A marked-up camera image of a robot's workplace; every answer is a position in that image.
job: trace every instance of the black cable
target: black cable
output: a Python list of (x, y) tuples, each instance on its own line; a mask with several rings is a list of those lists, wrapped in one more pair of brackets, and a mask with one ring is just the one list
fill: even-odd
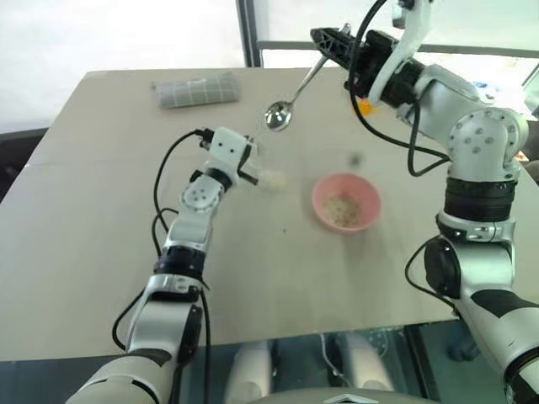
[(436, 167), (449, 162), (449, 157), (445, 156), (440, 158), (437, 162), (433, 162), (428, 167), (423, 168), (420, 171), (415, 171), (414, 169), (414, 152), (416, 150), (415, 143), (418, 140), (419, 133), (419, 120), (421, 119), (421, 106), (419, 101), (416, 100), (414, 105), (414, 124), (412, 125), (412, 133), (410, 135), (410, 146), (408, 148), (408, 172), (412, 177), (421, 177), (423, 174), (428, 173), (430, 170), (435, 169)]
[(205, 298), (204, 290), (200, 292), (202, 299), (202, 308), (204, 310), (205, 321), (205, 362), (204, 362), (204, 399), (203, 404), (210, 402), (210, 369), (211, 369), (211, 324), (210, 310), (208, 309), (208, 301)]
[(162, 208), (159, 213), (160, 215), (155, 215), (152, 220), (152, 241), (153, 246), (155, 247), (155, 252), (157, 253), (158, 257), (161, 257), (161, 245), (159, 244), (159, 240), (157, 239), (157, 220), (159, 217), (163, 217), (163, 212), (172, 212), (174, 214), (178, 214), (178, 211), (176, 209), (171, 208)]
[[(371, 124), (367, 122), (363, 114), (361, 113), (360, 108), (357, 105), (357, 101), (354, 94), (355, 71), (357, 70), (357, 67), (360, 61), (359, 50), (360, 50), (360, 45), (361, 45), (361, 39), (363, 38), (363, 35), (365, 35), (365, 32), (367, 31), (367, 27), (371, 23), (372, 19), (374, 18), (376, 13), (378, 13), (378, 11), (384, 5), (385, 2), (386, 0), (376, 0), (376, 2), (372, 5), (371, 9), (367, 12), (365, 18), (361, 22), (360, 28), (357, 31), (357, 35), (355, 36), (354, 44), (352, 47), (352, 55), (350, 58), (350, 68), (349, 68), (349, 75), (348, 75), (348, 90), (350, 94), (350, 102), (352, 103), (352, 108), (355, 111), (355, 115), (360, 120), (361, 124), (363, 124), (363, 126), (365, 126), (365, 128), (368, 131), (370, 131), (370, 133), (372, 133), (374, 136), (377, 136), (383, 139), (384, 141), (388, 141), (389, 143), (392, 143), (393, 145), (409, 148), (410, 145), (406, 143), (405, 141), (399, 141), (397, 139), (393, 139), (392, 137), (384, 135), (379, 130), (376, 130), (375, 128), (373, 128)], [(425, 147), (416, 147), (415, 150), (417, 150), (418, 152), (427, 153), (427, 154), (430, 154), (432, 156), (436, 156), (439, 158), (447, 157), (444, 153), (440, 151), (432, 150)]]
[(420, 291), (426, 293), (427, 295), (431, 295), (432, 297), (435, 297), (436, 299), (446, 303), (451, 309), (455, 310), (455, 305), (453, 305), (450, 301), (446, 300), (442, 295), (439, 295), (439, 294), (437, 294), (436, 292), (434, 292), (432, 290), (428, 290), (428, 289), (426, 289), (426, 288), (424, 288), (422, 286), (419, 286), (418, 284), (413, 282), (412, 279), (410, 278), (410, 268), (412, 267), (412, 263), (417, 258), (419, 253), (421, 253), (421, 251), (426, 247), (426, 245), (429, 242), (435, 240), (436, 238), (438, 238), (438, 236), (430, 238), (429, 240), (427, 240), (426, 242), (421, 244), (421, 247), (419, 247), (416, 250), (416, 252), (414, 252), (414, 255), (412, 255), (412, 257), (406, 263), (406, 267), (404, 269), (404, 277), (406, 278), (408, 283), (411, 284), (415, 289), (420, 290)]
[(159, 181), (161, 180), (161, 176), (163, 175), (163, 169), (165, 168), (165, 164), (167, 163), (168, 158), (174, 151), (177, 145), (179, 145), (182, 141), (185, 139), (191, 137), (192, 135), (196, 134), (196, 130), (192, 130), (186, 135), (183, 135), (178, 140), (176, 140), (167, 150), (165, 153), (161, 164), (159, 165), (159, 169), (157, 170), (157, 176), (155, 177), (155, 182), (153, 183), (153, 206), (155, 207), (155, 213), (158, 216), (159, 221), (161, 221), (161, 225), (163, 225), (163, 228), (165, 231), (168, 231), (168, 226), (165, 220), (163, 219), (163, 216), (161, 215), (161, 208), (159, 207), (159, 201), (157, 200), (157, 189), (159, 188)]
[(142, 293), (144, 293), (144, 290), (141, 290), (141, 292), (135, 297), (135, 299), (133, 299), (131, 303), (127, 305), (127, 307), (120, 313), (118, 317), (116, 317), (115, 323), (112, 326), (112, 340), (115, 342), (116, 346), (122, 351), (125, 351), (125, 345), (118, 338), (118, 326), (120, 325), (122, 318), (124, 318), (127, 312), (131, 310), (135, 303), (141, 298)]

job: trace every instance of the orange object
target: orange object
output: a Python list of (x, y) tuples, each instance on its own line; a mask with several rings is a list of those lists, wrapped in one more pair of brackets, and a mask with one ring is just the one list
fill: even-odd
[(367, 116), (374, 110), (374, 107), (369, 104), (369, 101), (366, 98), (356, 98), (356, 100), (362, 115)]

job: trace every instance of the table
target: table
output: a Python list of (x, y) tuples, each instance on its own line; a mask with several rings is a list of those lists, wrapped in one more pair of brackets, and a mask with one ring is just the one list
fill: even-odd
[[(195, 127), (260, 133), (266, 106), (292, 93), (306, 71), (234, 70), (242, 88), (237, 104), (157, 107), (152, 82), (213, 73), (90, 72), (80, 82), (0, 205), (0, 360), (117, 354), (110, 327), (156, 260), (152, 183), (163, 153)], [(445, 169), (410, 177), (404, 150), (356, 121), (344, 79), (344, 71), (324, 68), (298, 100), (291, 127), (263, 135), (264, 167), (283, 172), (285, 188), (243, 183), (221, 205), (205, 268), (216, 344), (451, 318), (403, 277), (408, 257), (437, 232)], [(371, 121), (408, 136), (388, 109)], [(382, 218), (368, 231), (341, 236), (313, 217), (310, 193), (320, 176), (350, 170), (357, 152), (358, 173), (380, 190)], [(162, 206), (176, 206), (205, 157), (195, 141), (175, 152)], [(418, 156), (418, 167), (427, 161)], [(539, 300), (538, 197), (523, 173), (513, 208), (515, 288), (528, 300)], [(420, 261), (414, 278), (424, 278)]]

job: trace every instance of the gray cloth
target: gray cloth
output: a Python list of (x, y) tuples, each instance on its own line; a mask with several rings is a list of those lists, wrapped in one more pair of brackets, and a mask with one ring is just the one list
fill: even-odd
[(186, 82), (156, 83), (154, 90), (160, 108), (231, 103), (239, 100), (237, 82), (231, 73)]

